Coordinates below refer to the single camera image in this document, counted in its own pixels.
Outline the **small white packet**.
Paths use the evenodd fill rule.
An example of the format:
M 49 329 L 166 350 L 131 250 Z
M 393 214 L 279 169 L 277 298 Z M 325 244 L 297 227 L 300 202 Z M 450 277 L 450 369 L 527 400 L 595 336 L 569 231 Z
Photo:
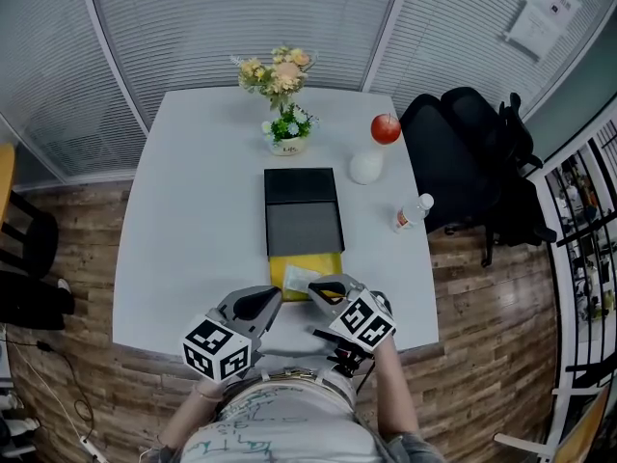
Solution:
M 321 276 L 322 274 L 317 271 L 288 264 L 285 267 L 282 286 L 284 290 L 307 294 L 309 284 Z

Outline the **person's left forearm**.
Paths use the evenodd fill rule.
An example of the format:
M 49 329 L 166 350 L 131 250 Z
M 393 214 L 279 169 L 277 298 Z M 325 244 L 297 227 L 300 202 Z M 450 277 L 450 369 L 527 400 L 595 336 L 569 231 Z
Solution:
M 165 448 L 181 449 L 191 435 L 212 418 L 225 388 L 225 383 L 217 384 L 207 378 L 195 384 L 158 436 L 158 442 Z

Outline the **orange chair white frame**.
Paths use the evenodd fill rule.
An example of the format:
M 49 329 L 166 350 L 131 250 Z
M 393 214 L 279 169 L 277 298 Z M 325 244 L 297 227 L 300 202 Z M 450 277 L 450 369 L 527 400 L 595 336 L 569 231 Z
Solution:
M 519 449 L 539 458 L 539 463 L 584 463 L 604 419 L 612 384 L 583 389 L 553 389 L 551 394 L 564 401 L 572 397 L 592 396 L 592 402 L 567 437 L 555 445 L 539 444 L 497 433 L 493 440 L 501 445 Z

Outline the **red apple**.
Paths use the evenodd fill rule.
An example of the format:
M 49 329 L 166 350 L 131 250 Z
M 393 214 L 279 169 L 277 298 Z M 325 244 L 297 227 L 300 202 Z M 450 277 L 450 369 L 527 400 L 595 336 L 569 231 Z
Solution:
M 393 114 L 380 114 L 372 120 L 370 132 L 376 143 L 387 146 L 400 137 L 401 125 Z

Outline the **white power strip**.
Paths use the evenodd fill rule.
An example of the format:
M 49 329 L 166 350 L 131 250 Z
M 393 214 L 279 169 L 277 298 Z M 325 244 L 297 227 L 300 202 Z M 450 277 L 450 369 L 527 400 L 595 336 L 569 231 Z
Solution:
M 84 450 L 94 458 L 96 463 L 110 463 L 103 453 L 86 436 L 81 436 L 79 442 Z

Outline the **black mesh office chair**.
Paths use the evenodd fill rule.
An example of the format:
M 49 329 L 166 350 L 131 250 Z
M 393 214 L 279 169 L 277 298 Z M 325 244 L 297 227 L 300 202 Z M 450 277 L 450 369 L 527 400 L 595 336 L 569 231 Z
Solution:
M 491 183 L 459 137 L 441 102 L 419 95 L 400 119 L 417 191 L 434 198 L 428 233 L 477 214 Z

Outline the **black office chair with headrest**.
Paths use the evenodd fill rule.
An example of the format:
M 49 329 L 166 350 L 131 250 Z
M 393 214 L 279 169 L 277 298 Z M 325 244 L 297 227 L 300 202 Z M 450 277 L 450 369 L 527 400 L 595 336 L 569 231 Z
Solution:
M 512 93 L 496 110 L 475 89 L 461 87 L 443 94 L 442 104 L 480 167 L 498 183 L 496 202 L 475 219 L 486 230 L 481 265 L 492 264 L 496 245 L 554 243 L 557 235 L 546 224 L 535 185 L 521 173 L 527 164 L 541 168 L 543 161 L 533 153 L 532 137 L 520 116 L 520 96 Z

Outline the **clear bottle red label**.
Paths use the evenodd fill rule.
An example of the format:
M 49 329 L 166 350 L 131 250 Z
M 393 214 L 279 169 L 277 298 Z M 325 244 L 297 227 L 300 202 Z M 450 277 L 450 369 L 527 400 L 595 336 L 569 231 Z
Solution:
M 434 202 L 434 198 L 430 194 L 423 193 L 404 204 L 396 212 L 394 228 L 401 231 L 422 223 Z

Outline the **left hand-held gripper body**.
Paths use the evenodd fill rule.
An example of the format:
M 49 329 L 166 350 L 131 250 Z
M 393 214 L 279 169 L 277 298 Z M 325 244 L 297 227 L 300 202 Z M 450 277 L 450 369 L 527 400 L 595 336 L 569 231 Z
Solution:
M 244 377 L 260 359 L 263 318 L 247 320 L 231 309 L 197 315 L 181 339 L 184 364 L 212 382 Z

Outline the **black waist-mounted device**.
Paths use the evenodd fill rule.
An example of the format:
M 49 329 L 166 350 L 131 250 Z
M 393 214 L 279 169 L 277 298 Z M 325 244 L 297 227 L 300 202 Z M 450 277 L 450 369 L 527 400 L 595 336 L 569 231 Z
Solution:
M 347 378 L 352 378 L 365 360 L 374 359 L 371 353 L 339 335 L 319 329 L 314 329 L 312 334 L 333 347 L 327 359 L 335 365 L 335 371 Z

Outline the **person's white printed shirt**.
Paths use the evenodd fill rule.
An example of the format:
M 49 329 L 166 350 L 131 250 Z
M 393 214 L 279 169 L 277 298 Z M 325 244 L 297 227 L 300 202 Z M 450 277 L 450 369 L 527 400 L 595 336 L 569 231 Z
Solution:
M 349 379 L 259 380 L 185 443 L 179 463 L 384 463 Z

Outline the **round wooden table black base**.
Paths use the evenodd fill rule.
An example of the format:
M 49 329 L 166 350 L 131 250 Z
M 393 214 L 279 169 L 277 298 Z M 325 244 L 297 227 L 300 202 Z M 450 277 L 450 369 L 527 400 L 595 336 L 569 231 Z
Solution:
M 22 245 L 21 256 L 0 248 L 0 262 L 41 279 L 51 269 L 56 256 L 58 224 L 52 214 L 39 210 L 13 191 L 14 169 L 15 148 L 12 144 L 0 145 L 0 233 Z M 31 218 L 26 232 L 5 222 L 10 204 Z

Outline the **black box yellow drawer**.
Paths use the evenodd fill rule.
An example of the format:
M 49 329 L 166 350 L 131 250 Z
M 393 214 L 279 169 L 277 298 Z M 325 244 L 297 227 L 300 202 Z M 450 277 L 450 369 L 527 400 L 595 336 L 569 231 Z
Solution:
M 264 205 L 271 284 L 285 302 L 307 301 L 308 294 L 283 289 L 283 275 L 288 264 L 322 276 L 342 272 L 345 243 L 334 170 L 266 169 Z

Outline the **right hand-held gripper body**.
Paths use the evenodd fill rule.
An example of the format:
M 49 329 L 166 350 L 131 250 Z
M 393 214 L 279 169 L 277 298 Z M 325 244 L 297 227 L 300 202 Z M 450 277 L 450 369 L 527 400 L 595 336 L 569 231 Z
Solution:
M 329 329 L 344 339 L 372 353 L 396 325 L 385 302 L 368 289 L 352 289 L 341 312 L 336 313 Z

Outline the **person's right forearm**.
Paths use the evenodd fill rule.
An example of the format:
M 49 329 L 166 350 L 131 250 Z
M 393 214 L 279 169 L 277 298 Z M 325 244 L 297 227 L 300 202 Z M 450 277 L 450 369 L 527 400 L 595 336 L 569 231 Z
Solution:
M 443 463 L 419 432 L 413 399 L 392 337 L 374 351 L 378 432 L 396 463 Z

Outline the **small potted green plant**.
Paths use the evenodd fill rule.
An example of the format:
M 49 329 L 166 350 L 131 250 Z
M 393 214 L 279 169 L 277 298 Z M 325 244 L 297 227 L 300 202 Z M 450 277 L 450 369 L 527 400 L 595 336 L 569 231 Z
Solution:
M 279 114 L 261 125 L 268 149 L 277 156 L 289 156 L 302 152 L 307 138 L 318 126 L 319 120 L 295 103 L 289 103 Z

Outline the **peach flower bouquet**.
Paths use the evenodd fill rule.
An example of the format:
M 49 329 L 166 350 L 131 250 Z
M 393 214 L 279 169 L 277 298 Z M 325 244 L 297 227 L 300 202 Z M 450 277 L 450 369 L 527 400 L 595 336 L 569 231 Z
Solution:
M 316 54 L 288 46 L 274 48 L 269 63 L 258 58 L 229 57 L 238 68 L 239 86 L 250 94 L 267 98 L 270 109 L 280 113 L 292 101 L 292 97 L 303 89 L 316 58 Z

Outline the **white printed paper sheet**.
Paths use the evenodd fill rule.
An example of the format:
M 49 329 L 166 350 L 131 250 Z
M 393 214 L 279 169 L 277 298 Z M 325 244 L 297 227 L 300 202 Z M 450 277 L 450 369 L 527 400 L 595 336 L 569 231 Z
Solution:
M 503 36 L 507 42 L 514 42 L 538 60 L 544 60 L 561 36 L 561 29 L 530 0 L 509 31 Z

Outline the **white shelf black grid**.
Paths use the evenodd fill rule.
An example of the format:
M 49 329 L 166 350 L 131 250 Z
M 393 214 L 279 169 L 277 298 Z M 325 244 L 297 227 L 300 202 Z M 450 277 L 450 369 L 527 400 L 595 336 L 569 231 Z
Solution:
M 617 397 L 617 113 L 530 175 L 547 225 L 558 324 L 546 444 L 557 449 L 604 386 Z

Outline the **white round vase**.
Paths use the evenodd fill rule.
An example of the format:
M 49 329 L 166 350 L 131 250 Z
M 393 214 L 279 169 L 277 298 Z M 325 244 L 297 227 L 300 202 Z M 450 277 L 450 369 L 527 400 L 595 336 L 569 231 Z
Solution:
M 360 185 L 368 185 L 375 182 L 382 173 L 384 157 L 385 154 L 381 148 L 373 148 L 356 153 L 352 157 L 349 166 L 351 179 Z

